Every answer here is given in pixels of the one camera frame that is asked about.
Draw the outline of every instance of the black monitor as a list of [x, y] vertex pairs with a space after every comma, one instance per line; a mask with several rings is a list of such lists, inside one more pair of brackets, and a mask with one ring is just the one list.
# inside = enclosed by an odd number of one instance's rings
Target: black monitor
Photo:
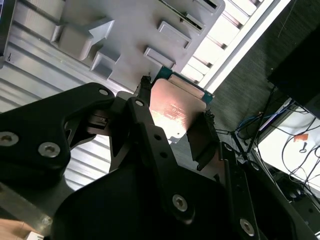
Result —
[[268, 78], [320, 119], [320, 26]]

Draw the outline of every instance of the orange label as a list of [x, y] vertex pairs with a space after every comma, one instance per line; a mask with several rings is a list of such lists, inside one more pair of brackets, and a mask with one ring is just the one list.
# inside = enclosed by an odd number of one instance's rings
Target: orange label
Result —
[[308, 134], [302, 134], [294, 137], [294, 142], [301, 142], [301, 141], [307, 141], [308, 140]]

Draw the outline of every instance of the blue cable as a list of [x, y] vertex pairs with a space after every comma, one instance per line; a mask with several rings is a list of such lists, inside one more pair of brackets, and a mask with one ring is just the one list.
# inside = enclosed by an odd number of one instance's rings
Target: blue cable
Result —
[[[284, 108], [282, 109], [280, 112], [277, 112], [277, 113], [274, 113], [274, 114], [270, 114], [270, 115], [267, 115], [267, 116], [264, 116], [264, 119], [267, 119], [267, 118], [270, 118], [272, 116], [277, 116], [279, 114], [282, 114], [284, 111], [286, 111], [287, 108]], [[245, 124], [246, 122], [250, 121], [251, 119], [256, 119], [256, 118], [259, 118], [258, 116], [251, 116], [245, 120], [243, 120], [242, 122], [240, 122], [240, 124], [238, 125], [237, 129], [240, 128], [243, 124]]]

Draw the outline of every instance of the white table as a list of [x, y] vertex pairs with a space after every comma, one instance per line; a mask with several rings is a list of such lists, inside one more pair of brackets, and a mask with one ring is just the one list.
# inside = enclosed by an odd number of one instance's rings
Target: white table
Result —
[[[298, 108], [297, 111], [303, 112], [304, 110], [302, 108]], [[314, 118], [315, 117], [311, 113], [301, 114], [298, 112], [292, 112], [280, 125], [277, 125], [277, 127], [291, 134], [299, 134], [308, 128]], [[320, 120], [316, 119], [310, 128], [314, 128], [319, 125]], [[301, 165], [301, 163], [304, 161], [308, 152], [320, 145], [320, 127], [308, 131], [306, 134], [308, 134], [306, 141], [294, 141], [294, 139], [292, 139], [284, 149], [284, 163], [290, 171], [298, 168], [299, 165]], [[287, 174], [290, 174], [290, 172], [283, 164], [282, 150], [287, 140], [291, 137], [292, 136], [280, 131], [279, 129], [274, 128], [274, 130], [258, 145], [262, 159], [266, 163]], [[306, 153], [300, 153], [299, 151], [303, 148], [305, 142], [307, 143], [305, 148]], [[300, 168], [297, 170], [292, 177], [304, 182], [317, 161], [318, 158], [312, 152], [303, 164], [303, 169]], [[312, 172], [309, 178], [309, 185], [320, 191], [320, 163]]]

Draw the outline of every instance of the dark floor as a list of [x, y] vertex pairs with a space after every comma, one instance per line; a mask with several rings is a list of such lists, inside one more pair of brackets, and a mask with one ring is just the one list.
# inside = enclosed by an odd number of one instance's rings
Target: dark floor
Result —
[[[273, 88], [268, 76], [319, 24], [320, 0], [288, 4], [214, 92], [211, 109], [216, 128], [232, 131], [243, 119], [263, 111]], [[230, 136], [220, 139], [235, 145]], [[186, 136], [172, 148], [179, 161], [191, 160]]]

